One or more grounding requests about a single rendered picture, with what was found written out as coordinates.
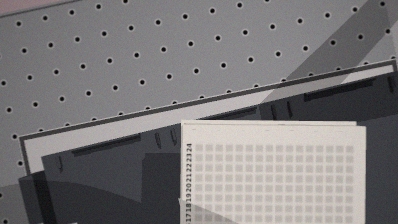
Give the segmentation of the dark grey plate carrier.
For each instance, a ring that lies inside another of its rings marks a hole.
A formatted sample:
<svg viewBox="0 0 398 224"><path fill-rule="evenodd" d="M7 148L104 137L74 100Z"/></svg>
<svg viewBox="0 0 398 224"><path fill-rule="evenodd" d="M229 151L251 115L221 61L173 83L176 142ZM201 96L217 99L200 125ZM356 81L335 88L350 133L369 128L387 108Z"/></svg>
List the dark grey plate carrier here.
<svg viewBox="0 0 398 224"><path fill-rule="evenodd" d="M365 224L398 224L398 71L195 120L366 126ZM181 123L41 159L18 179L29 224L180 224Z"/></svg>

